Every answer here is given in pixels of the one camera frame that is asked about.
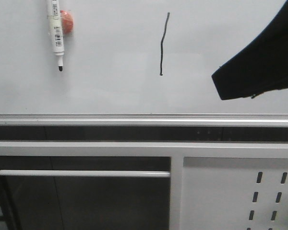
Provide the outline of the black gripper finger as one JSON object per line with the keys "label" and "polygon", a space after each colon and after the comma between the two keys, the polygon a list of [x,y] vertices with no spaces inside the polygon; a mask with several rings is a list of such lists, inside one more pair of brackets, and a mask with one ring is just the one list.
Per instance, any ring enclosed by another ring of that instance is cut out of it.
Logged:
{"label": "black gripper finger", "polygon": [[212,74],[221,100],[288,89],[288,0],[269,25]]}

